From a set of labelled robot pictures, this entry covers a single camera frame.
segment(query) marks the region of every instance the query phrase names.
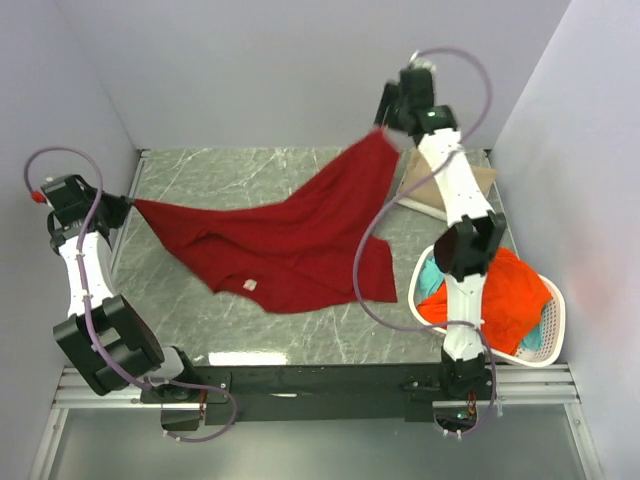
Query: teal cloth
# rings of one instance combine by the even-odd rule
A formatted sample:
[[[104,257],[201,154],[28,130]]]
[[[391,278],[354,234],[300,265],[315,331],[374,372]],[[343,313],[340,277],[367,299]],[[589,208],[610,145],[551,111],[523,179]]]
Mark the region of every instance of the teal cloth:
[[[520,342],[522,348],[528,348],[529,350],[540,350],[542,348],[542,327],[540,324],[536,325],[526,337]]]
[[[435,258],[428,257],[418,275],[418,291],[422,300],[436,293],[442,282],[444,282],[444,275],[436,265]]]

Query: marble table surface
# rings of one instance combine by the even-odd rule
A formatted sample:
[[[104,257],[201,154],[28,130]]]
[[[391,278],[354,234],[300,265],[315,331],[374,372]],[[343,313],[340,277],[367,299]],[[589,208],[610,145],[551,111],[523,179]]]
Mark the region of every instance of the marble table surface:
[[[197,208],[237,209],[287,198],[340,152],[338,148],[210,148],[144,152],[135,196]],[[396,171],[396,191],[409,152]],[[484,151],[468,152],[488,166]],[[502,211],[495,190],[489,201]],[[443,221],[395,207],[376,235],[388,240],[397,304],[372,309],[398,324],[414,324],[409,280],[423,250],[445,230]],[[513,248],[507,232],[503,245]],[[357,303],[277,315],[229,293],[213,294],[160,244],[136,210],[125,228],[114,267],[122,293],[163,345],[176,345],[196,365],[354,364],[439,361],[442,337],[402,333],[371,320]]]

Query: white laundry basket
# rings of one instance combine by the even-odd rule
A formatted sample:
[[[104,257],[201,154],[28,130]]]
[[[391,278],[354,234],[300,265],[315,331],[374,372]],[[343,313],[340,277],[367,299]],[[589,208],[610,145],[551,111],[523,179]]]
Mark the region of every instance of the white laundry basket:
[[[428,257],[431,256],[433,251],[433,245],[428,247],[420,256],[416,268],[411,276],[411,283],[409,284],[409,307],[416,319],[425,325],[431,325],[427,322],[418,312],[417,305],[423,300],[420,298],[419,291],[416,286],[418,284],[418,276],[422,270],[422,266]],[[540,279],[549,289],[551,293],[551,301],[545,305],[540,315],[540,326],[542,328],[542,347],[540,350],[529,350],[526,348],[518,348],[515,356],[508,355],[504,352],[500,352],[493,349],[493,353],[496,356],[497,361],[504,361],[513,365],[525,365],[527,367],[546,367],[551,365],[558,359],[560,350],[562,349],[562,342],[564,341],[564,329],[565,329],[565,305],[564,298],[558,290],[558,287],[546,277],[539,275]],[[446,330],[443,328],[434,328],[434,332],[441,335],[446,334]]]

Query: red connector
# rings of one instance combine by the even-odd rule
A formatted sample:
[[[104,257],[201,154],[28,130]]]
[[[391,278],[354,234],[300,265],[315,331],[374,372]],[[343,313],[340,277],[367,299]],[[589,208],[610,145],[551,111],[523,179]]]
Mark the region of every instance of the red connector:
[[[42,192],[39,192],[38,190],[31,194],[31,198],[36,203],[47,203],[46,197],[42,194]]]

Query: orange cloth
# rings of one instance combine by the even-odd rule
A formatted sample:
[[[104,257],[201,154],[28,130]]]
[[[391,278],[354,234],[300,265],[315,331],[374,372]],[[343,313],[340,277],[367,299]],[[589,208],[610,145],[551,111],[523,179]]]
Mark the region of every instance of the orange cloth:
[[[529,265],[510,250],[498,249],[482,293],[482,331],[491,348],[515,354],[522,339],[540,323],[540,313],[550,300],[549,290]],[[430,323],[447,321],[444,283],[418,305],[418,312]]]

